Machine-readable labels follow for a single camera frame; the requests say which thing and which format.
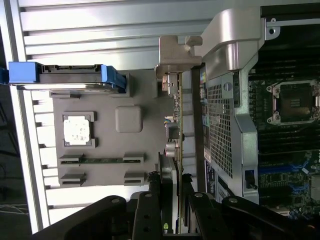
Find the screw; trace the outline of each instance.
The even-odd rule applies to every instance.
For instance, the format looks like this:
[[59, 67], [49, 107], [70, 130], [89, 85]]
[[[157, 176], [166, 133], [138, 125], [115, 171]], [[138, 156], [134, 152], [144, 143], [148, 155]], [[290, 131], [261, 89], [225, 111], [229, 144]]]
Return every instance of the screw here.
[[238, 200], [233, 198], [233, 197], [231, 197], [231, 198], [229, 198], [229, 202], [235, 204], [235, 203], [238, 202]]
[[197, 192], [194, 196], [195, 196], [196, 198], [202, 198], [202, 197], [203, 197], [203, 195], [202, 195], [201, 193], [199, 193], [199, 192]]

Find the motherboard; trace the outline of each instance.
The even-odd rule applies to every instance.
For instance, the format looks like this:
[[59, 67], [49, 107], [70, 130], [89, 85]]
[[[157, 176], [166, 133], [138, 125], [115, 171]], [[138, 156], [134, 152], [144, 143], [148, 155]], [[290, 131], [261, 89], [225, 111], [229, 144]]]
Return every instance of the motherboard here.
[[259, 203], [291, 219], [320, 213], [320, 58], [259, 53], [249, 73]]

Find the black cable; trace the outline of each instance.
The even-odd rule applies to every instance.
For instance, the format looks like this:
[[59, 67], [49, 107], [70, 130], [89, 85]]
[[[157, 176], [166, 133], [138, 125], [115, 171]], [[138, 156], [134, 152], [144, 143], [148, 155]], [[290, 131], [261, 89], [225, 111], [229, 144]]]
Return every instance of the black cable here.
[[2, 164], [0, 164], [0, 167], [2, 168], [3, 170], [3, 179], [6, 179], [7, 178], [7, 172], [6, 172], [6, 169], [4, 168], [4, 166]]

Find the white sticker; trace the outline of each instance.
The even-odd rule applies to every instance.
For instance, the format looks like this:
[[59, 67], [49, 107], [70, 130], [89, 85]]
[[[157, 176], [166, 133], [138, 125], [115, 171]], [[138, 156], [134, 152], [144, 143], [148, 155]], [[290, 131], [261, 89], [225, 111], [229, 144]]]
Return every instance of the white sticker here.
[[309, 171], [308, 171], [306, 168], [302, 168], [301, 170], [302, 170], [302, 172], [304, 172], [305, 174], [308, 174], [308, 173], [309, 173]]
[[211, 152], [207, 147], [204, 147], [204, 158], [211, 163]]

